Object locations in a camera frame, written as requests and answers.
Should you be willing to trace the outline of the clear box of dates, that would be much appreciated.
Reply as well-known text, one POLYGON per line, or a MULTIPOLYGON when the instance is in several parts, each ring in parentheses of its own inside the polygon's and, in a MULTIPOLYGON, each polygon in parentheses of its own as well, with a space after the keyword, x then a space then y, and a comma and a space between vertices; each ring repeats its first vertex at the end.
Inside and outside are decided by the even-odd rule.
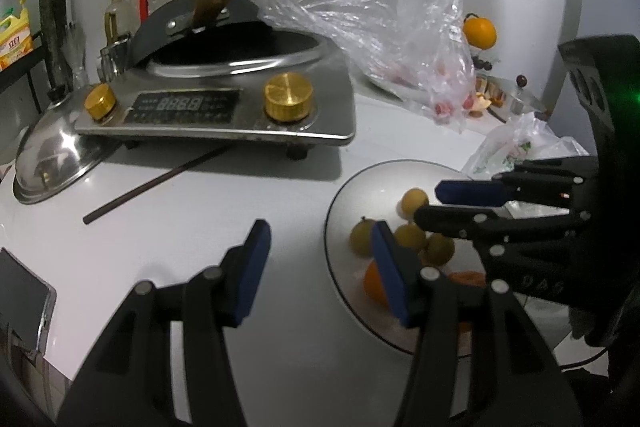
POLYGON ((471 57, 477 72, 492 72, 500 64, 500 58, 491 50, 471 48, 471 57))

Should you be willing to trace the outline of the large orange on box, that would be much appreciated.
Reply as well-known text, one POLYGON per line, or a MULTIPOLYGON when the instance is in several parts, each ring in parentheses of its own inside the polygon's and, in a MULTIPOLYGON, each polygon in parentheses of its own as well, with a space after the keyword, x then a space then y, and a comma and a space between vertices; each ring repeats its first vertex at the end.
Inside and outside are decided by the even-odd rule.
POLYGON ((469 13, 463 21, 462 31, 470 46, 480 50, 491 49, 498 40, 496 28, 491 20, 469 13))

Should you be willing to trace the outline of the white round plate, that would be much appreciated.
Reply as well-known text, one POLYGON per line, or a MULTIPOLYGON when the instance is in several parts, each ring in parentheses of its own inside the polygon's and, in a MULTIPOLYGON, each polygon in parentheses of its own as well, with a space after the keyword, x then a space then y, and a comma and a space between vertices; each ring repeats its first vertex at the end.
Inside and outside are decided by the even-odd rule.
POLYGON ((465 174, 431 161, 398 159, 364 168, 337 191, 324 222, 324 253, 337 296, 356 323, 383 345, 412 355, 418 332, 404 329, 384 303, 382 281, 363 236, 372 221, 384 221, 392 231, 405 225, 401 199, 412 188, 420 188, 436 206, 435 187, 442 180, 463 181, 465 174))

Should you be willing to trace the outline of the yellow detergent bottle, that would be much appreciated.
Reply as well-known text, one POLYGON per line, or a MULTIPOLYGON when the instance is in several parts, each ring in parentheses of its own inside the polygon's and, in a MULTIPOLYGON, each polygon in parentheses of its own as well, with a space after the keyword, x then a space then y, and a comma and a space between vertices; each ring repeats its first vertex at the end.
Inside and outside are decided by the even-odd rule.
POLYGON ((0 67, 6 70, 22 57, 32 52, 32 31, 26 0, 20 0, 20 14, 7 10, 1 17, 0 67))

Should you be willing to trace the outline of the yellow-green longan fruit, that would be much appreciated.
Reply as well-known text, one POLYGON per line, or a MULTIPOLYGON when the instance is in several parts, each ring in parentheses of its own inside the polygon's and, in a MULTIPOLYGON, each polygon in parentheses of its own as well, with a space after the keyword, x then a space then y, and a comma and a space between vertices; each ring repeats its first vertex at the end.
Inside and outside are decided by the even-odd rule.
POLYGON ((430 203, 430 199, 425 191, 420 187, 410 188, 400 200, 400 210, 404 217, 412 219, 414 213, 419 208, 430 203))
POLYGON ((361 258, 372 256, 371 231, 374 225, 373 219, 362 217, 352 228, 349 234, 349 247, 356 256, 361 258))
POLYGON ((419 254, 428 243, 426 233, 413 222, 398 227, 394 232, 394 237, 400 247, 415 254, 419 254))
POLYGON ((429 265, 446 265, 456 251, 454 240, 440 233, 433 233, 425 247, 424 257, 429 265))

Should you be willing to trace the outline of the clear crumpled plastic bag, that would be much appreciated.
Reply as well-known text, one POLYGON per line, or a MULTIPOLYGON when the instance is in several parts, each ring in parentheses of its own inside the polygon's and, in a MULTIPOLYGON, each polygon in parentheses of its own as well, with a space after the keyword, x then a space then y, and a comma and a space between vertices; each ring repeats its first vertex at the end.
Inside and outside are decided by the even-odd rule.
POLYGON ((463 0, 265 0, 259 16, 330 39, 376 87, 437 124, 462 127, 471 112, 463 0))

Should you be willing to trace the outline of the small steel pot with lid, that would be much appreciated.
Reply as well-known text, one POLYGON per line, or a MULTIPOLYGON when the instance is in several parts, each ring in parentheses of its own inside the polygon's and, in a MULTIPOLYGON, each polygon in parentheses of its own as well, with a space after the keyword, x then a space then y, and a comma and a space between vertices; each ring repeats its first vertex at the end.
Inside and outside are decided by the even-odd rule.
POLYGON ((546 106, 527 89, 527 83, 524 75, 518 75, 514 80, 488 76, 489 112, 501 121, 527 113, 544 113, 546 106))

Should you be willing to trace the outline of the grey refrigerator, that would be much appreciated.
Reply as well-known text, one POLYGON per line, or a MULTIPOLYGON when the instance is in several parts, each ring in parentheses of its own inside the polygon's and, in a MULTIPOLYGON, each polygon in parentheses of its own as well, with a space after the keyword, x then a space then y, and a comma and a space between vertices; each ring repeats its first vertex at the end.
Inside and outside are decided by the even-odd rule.
MULTIPOLYGON (((639 35, 639 0, 582 0, 577 29, 579 38, 600 35, 639 35)), ((559 100, 550 117, 556 135, 570 136, 594 154, 590 122, 570 80, 564 82, 559 100)))

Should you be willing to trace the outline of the large front mandarin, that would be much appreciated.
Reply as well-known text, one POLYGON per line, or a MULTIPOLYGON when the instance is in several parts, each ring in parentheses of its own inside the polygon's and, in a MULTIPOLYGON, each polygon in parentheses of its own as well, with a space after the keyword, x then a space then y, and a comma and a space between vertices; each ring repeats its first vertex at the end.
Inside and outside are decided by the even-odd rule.
POLYGON ((390 309, 382 277, 374 260, 369 263, 366 272, 364 272, 362 287, 372 303, 375 303, 380 308, 390 309))

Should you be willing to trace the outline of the steel wok lid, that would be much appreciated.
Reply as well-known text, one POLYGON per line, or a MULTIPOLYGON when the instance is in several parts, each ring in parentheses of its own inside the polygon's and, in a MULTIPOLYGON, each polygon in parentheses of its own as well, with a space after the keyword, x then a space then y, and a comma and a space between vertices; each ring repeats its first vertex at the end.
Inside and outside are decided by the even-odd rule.
POLYGON ((13 182, 13 194, 22 204, 61 193, 118 149, 115 140, 79 134, 75 122, 80 113, 80 104, 66 98, 51 104, 27 129, 17 147, 13 182))

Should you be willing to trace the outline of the printed white plastic bag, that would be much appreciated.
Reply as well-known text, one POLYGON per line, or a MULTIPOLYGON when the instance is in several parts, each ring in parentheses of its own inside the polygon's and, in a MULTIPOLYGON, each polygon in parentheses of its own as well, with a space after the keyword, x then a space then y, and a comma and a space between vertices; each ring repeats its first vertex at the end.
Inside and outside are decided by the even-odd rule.
POLYGON ((472 179, 488 180, 511 171, 524 160, 587 156, 588 150, 570 136, 557 136, 533 113, 512 116, 491 130, 471 155, 462 172, 472 179))

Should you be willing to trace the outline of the orange peel pile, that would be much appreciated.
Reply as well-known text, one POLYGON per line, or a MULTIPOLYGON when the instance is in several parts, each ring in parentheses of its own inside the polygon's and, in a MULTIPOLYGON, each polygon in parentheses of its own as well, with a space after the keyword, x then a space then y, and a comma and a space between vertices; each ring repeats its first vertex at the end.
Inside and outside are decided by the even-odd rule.
POLYGON ((503 108, 504 104, 506 104, 506 92, 501 87, 501 80, 497 77, 477 75, 475 95, 468 115, 480 118, 488 109, 503 108))

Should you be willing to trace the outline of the dark chopstick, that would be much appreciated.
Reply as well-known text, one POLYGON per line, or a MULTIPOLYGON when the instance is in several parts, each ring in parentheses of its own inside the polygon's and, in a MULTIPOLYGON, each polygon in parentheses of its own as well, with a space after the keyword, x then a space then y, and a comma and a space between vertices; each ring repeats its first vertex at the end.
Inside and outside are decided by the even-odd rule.
POLYGON ((134 187, 130 191, 122 195, 119 195, 118 197, 110 200, 109 202, 102 205, 101 207, 96 208, 96 210, 89 212, 88 215, 85 215, 84 217, 82 217, 82 223, 84 225, 91 225, 91 223, 96 222, 96 220, 99 220, 102 217, 106 216, 107 213, 110 213, 113 210, 119 208, 120 206, 125 205, 126 202, 130 202, 131 199, 135 199, 140 195, 144 194, 145 192, 151 191, 152 188, 155 188, 160 184, 163 184, 171 180, 172 178, 175 178, 175 176, 179 176, 179 174, 181 173, 194 169, 195 167, 205 164, 207 161, 210 161, 221 155, 224 155, 224 153, 229 152, 229 150, 232 150, 232 148, 233 148, 232 145, 218 146, 215 148, 215 150, 211 150, 206 154, 203 154, 201 156, 198 156, 197 158, 191 159, 185 162, 184 164, 178 167, 175 167, 174 169, 171 169, 148 182, 145 182, 137 187, 134 187))

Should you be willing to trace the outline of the oil bottle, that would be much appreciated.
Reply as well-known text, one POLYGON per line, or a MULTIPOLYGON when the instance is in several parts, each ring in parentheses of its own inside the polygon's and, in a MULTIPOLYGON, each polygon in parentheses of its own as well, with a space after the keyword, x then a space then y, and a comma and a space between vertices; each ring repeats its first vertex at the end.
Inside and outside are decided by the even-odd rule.
POLYGON ((137 30, 134 8, 127 0, 111 0, 103 17, 106 44, 132 37, 137 30))

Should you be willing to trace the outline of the silver induction cooker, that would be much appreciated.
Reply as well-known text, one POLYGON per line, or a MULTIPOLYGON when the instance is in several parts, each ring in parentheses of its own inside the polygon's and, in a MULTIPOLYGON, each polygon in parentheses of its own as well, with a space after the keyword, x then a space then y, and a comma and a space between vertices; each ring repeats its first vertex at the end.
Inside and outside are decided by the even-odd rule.
POLYGON ((218 63, 157 61, 108 86, 115 107, 103 120, 82 113, 76 130, 119 140, 213 139, 283 143, 302 150, 342 146, 356 133, 354 89, 343 52, 329 39, 276 29, 266 43, 237 46, 218 63), (267 112, 270 80, 298 74, 310 82, 310 109, 281 122, 267 112))

